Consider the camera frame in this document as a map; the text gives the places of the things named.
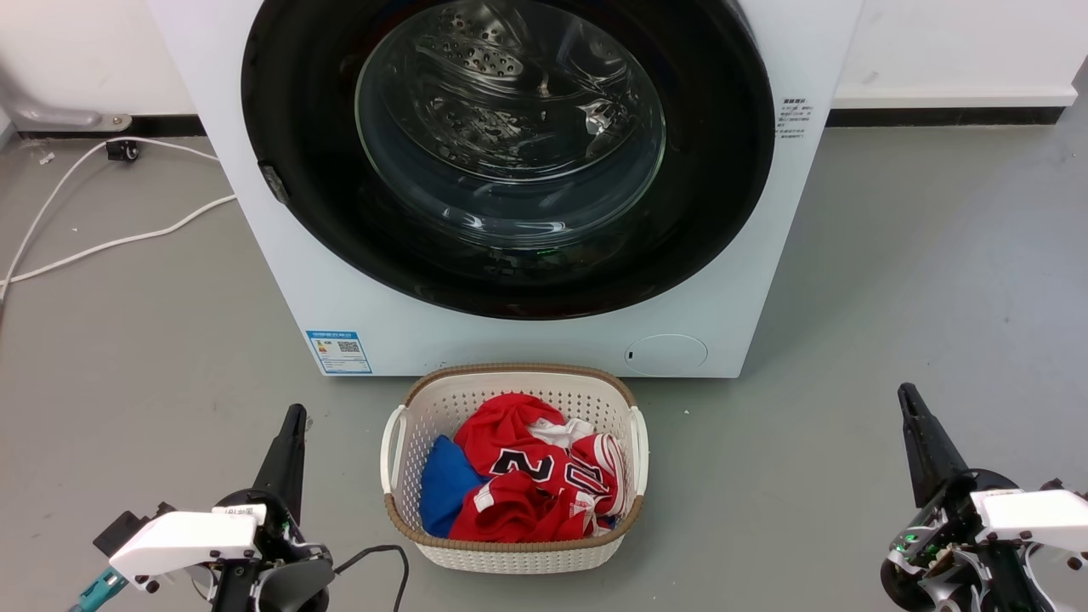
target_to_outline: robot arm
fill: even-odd
[[[1043,546],[1088,551],[1088,500],[1053,480],[1026,492],[970,469],[917,389],[899,389],[903,437],[922,510],[880,568],[888,596],[910,611],[1054,612],[1030,559]],[[1080,567],[1079,559],[1070,566]]]
[[[153,593],[159,579],[185,570],[206,583],[214,612],[323,612],[325,587],[336,574],[329,549],[305,541],[298,527],[302,499],[306,408],[287,409],[254,487],[227,495],[211,512],[178,512],[160,504],[153,518],[125,512],[95,546],[110,568],[81,596],[95,612],[127,584]]]

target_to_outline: white sticker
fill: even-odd
[[[778,139],[804,138],[813,119],[813,110],[815,109],[808,103],[807,98],[782,98],[782,106],[778,110],[778,122],[775,124]]]
[[[264,524],[269,509],[262,503],[247,503],[242,505],[217,505],[211,509],[212,514],[247,514],[257,518],[258,525]]]
[[[307,330],[306,335],[325,374],[373,374],[358,333]]]

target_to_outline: power cord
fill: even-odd
[[[218,199],[215,201],[209,203],[209,204],[200,207],[199,209],[197,209],[195,212],[193,212],[191,215],[189,215],[185,219],[182,219],[180,222],[177,222],[174,225],[171,225],[170,228],[166,228],[164,230],[159,230],[158,232],[150,232],[150,233],[147,233],[147,234],[140,234],[138,236],[131,236],[131,237],[127,237],[127,238],[121,238],[121,240],[118,240],[118,241],[113,241],[113,242],[109,242],[109,243],[106,243],[106,244],[101,244],[101,245],[96,246],[94,248],[88,248],[87,250],[84,250],[83,253],[78,253],[76,255],[73,255],[72,257],[67,257],[67,258],[62,259],[60,261],[50,264],[49,266],[45,266],[42,268],[39,268],[39,269],[37,269],[37,270],[33,271],[33,272],[27,272],[26,274],[21,274],[18,277],[15,277],[15,269],[18,267],[18,262],[23,259],[23,253],[26,250],[27,245],[30,243],[30,238],[34,236],[34,231],[38,229],[38,223],[41,221],[41,217],[46,213],[46,210],[49,208],[49,205],[53,203],[53,198],[57,197],[57,194],[61,191],[61,187],[64,186],[64,183],[67,182],[69,178],[72,176],[72,173],[75,172],[75,170],[77,168],[79,168],[79,166],[82,166],[84,161],[87,161],[87,159],[90,158],[90,156],[94,155],[96,151],[99,151],[99,150],[106,148],[106,145],[108,145],[109,143],[119,143],[119,142],[122,142],[122,140],[132,140],[132,142],[138,142],[138,143],[147,143],[147,144],[150,144],[150,145],[158,145],[160,147],[166,147],[166,148],[170,148],[170,149],[177,149],[177,150],[187,151],[187,152],[194,154],[196,156],[202,157],[205,159],[210,159],[212,161],[219,161],[218,157],[215,157],[213,155],[206,154],[203,151],[198,151],[197,149],[194,149],[194,148],[190,148],[190,147],[185,147],[185,146],[182,146],[182,145],[174,145],[172,143],[163,143],[163,142],[160,142],[160,140],[152,140],[150,138],[140,138],[140,137],[137,137],[137,136],[122,136],[122,137],[118,137],[118,138],[110,138],[108,140],[103,140],[103,142],[95,145],[94,147],[91,147],[90,150],[88,150],[87,152],[83,154],[83,157],[81,157],[75,163],[72,164],[72,168],[69,168],[67,172],[64,173],[64,176],[62,176],[61,180],[60,180],[60,182],[57,183],[57,186],[53,187],[53,192],[51,194],[49,194],[49,197],[46,198],[46,203],[44,205],[41,205],[41,209],[38,210],[38,215],[37,215],[37,217],[34,218],[34,222],[30,223],[30,228],[26,231],[26,235],[23,236],[23,242],[22,242],[22,244],[18,245],[18,250],[15,252],[15,258],[12,259],[11,266],[8,268],[8,274],[4,277],[4,280],[3,280],[2,284],[0,284],[0,317],[2,317],[2,315],[3,315],[4,298],[8,296],[8,290],[11,287],[12,283],[17,282],[17,281],[23,281],[23,280],[29,279],[29,278],[36,277],[38,274],[44,274],[45,272],[48,272],[49,270],[53,270],[53,269],[59,268],[61,266],[65,266],[65,265],[71,264],[71,262],[73,262],[73,261],[75,261],[77,259],[82,259],[82,258],[84,258],[84,257],[86,257],[88,255],[92,255],[95,253],[98,253],[100,250],[104,250],[104,249],[113,247],[113,246],[118,246],[118,245],[121,245],[121,244],[127,244],[127,243],[131,243],[131,242],[136,242],[136,241],[141,241],[141,240],[146,240],[146,238],[151,238],[151,237],[156,237],[156,236],[161,236],[161,235],[169,234],[171,232],[174,232],[174,231],[181,229],[182,227],[184,227],[185,224],[187,224],[189,221],[196,219],[197,217],[199,217],[200,215],[203,215],[205,212],[211,210],[212,208],[215,208],[217,206],[219,206],[221,204],[225,204],[227,201],[231,201],[231,200],[233,200],[235,198],[235,196],[232,195],[232,196],[227,196],[225,198],[220,198],[220,199]]]
[[[338,576],[345,570],[347,570],[348,567],[350,567],[350,566],[355,565],[356,563],[358,563],[363,556],[367,556],[368,554],[370,554],[372,552],[385,552],[387,550],[395,550],[395,551],[399,552],[400,553],[400,562],[404,563],[404,565],[405,565],[405,572],[400,576],[400,588],[397,589],[397,599],[393,603],[393,612],[399,612],[399,610],[400,610],[400,598],[403,598],[405,596],[405,586],[408,585],[408,555],[405,554],[405,549],[398,547],[397,544],[381,544],[381,546],[376,546],[376,547],[364,548],[361,551],[359,551],[358,554],[356,554],[351,559],[348,559],[343,564],[341,564],[339,567],[333,570],[333,573],[335,573]]]

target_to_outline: black baseboard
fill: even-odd
[[[116,138],[118,136],[140,136],[143,138],[185,138],[207,136],[200,118],[195,114],[162,114],[133,117],[133,123],[122,132],[20,132],[27,139],[72,139],[72,138]]]
[[[1053,125],[1065,107],[950,109],[831,109],[828,127]]]
[[[911,127],[948,125],[1053,125],[1065,107],[950,109],[831,109],[827,127]],[[195,114],[134,117],[124,132],[20,132],[29,139],[183,138],[207,136]]]

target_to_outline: energy label sticker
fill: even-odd
[[[362,352],[359,334],[354,331],[310,331],[313,354],[325,374],[364,375],[373,374],[367,354]]]

